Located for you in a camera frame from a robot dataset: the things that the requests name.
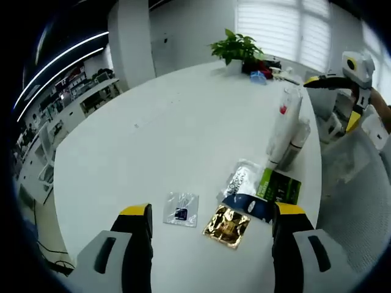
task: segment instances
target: green leaves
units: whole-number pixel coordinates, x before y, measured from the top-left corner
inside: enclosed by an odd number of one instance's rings
[[[225,29],[225,35],[230,40],[236,40],[235,34],[232,31],[230,31],[229,29]]]
[[[252,37],[242,34],[234,34],[229,29],[225,29],[227,38],[222,41],[210,44],[212,56],[217,56],[220,59],[225,59],[225,64],[228,65],[233,59],[255,62],[263,57],[261,49],[257,48]]]

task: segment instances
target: window blind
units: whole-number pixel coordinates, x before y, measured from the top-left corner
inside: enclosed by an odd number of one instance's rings
[[[329,63],[331,30],[327,0],[238,0],[236,31],[265,54],[320,72]]]
[[[265,54],[295,60],[299,12],[294,7],[279,5],[280,2],[239,0],[236,31],[254,38]]]
[[[302,0],[302,3],[306,11],[321,15],[324,18],[330,17],[330,7],[327,0]]]
[[[381,54],[381,42],[375,32],[366,24],[362,23],[362,36],[364,43],[376,54]]]
[[[379,88],[381,64],[379,62],[378,56],[376,54],[373,54],[372,51],[364,49],[364,52],[371,55],[373,63],[375,65],[375,71],[372,74],[372,86],[377,90]]]
[[[391,105],[391,57],[387,52],[382,67],[379,90],[387,105]]]
[[[320,72],[326,72],[329,65],[330,26],[325,21],[310,15],[304,16],[303,23],[300,63]]]

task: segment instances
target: ceiling light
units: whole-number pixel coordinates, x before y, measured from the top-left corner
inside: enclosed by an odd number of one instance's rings
[[[23,109],[22,113],[20,114],[17,122],[19,122],[20,118],[23,116],[23,114],[25,113],[25,111],[27,110],[27,108],[30,106],[31,102],[33,102],[33,100],[39,95],[39,93],[48,85],[50,84],[53,79],[55,79],[56,77],[58,77],[58,75],[60,75],[61,73],[63,73],[65,70],[67,70],[68,68],[72,67],[74,64],[82,61],[84,58],[88,57],[88,56],[91,56],[92,54],[95,54],[96,52],[99,52],[99,51],[102,51],[104,48],[100,48],[100,49],[97,49],[91,53],[88,53],[87,55],[84,55],[83,57],[79,58],[78,60],[72,62],[71,64],[69,64],[67,67],[64,67],[63,69],[61,69],[56,75],[54,75],[51,79],[48,80],[48,82],[46,84],[44,84],[40,89],[39,91],[37,91],[35,93],[35,95],[31,98],[31,100],[28,102],[28,104],[26,105],[26,107]]]
[[[56,58],[54,58],[52,61],[50,61],[48,64],[46,64],[31,80],[30,82],[28,83],[28,85],[23,89],[23,91],[21,92],[19,98],[17,99],[15,105],[13,105],[13,108],[16,107],[16,105],[19,103],[19,100],[20,98],[23,96],[23,94],[26,92],[26,90],[30,87],[30,85],[50,66],[52,65],[55,61],[59,60],[62,56],[66,55],[67,53],[69,53],[70,51],[72,51],[73,49],[76,49],[77,47],[89,42],[89,41],[92,41],[96,38],[99,38],[99,37],[102,37],[103,35],[107,35],[109,32],[103,32],[101,34],[98,34],[98,35],[94,35],[93,37],[90,37],[88,38],[87,40],[84,40],[74,46],[72,46],[71,48],[65,50],[64,52],[62,52],[61,54],[59,54]]]

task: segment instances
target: blue package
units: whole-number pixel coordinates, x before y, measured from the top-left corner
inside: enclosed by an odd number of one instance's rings
[[[253,71],[250,73],[250,81],[257,84],[266,84],[266,77],[261,71]]]
[[[253,197],[248,194],[233,194],[223,199],[223,204],[226,204],[232,209],[245,212],[252,215],[268,224],[272,224],[273,220],[273,202],[267,202],[261,198]]]

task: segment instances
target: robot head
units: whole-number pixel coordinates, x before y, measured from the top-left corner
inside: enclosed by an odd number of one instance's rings
[[[362,52],[347,51],[342,54],[342,73],[359,87],[372,87],[372,74],[375,70],[371,55]]]

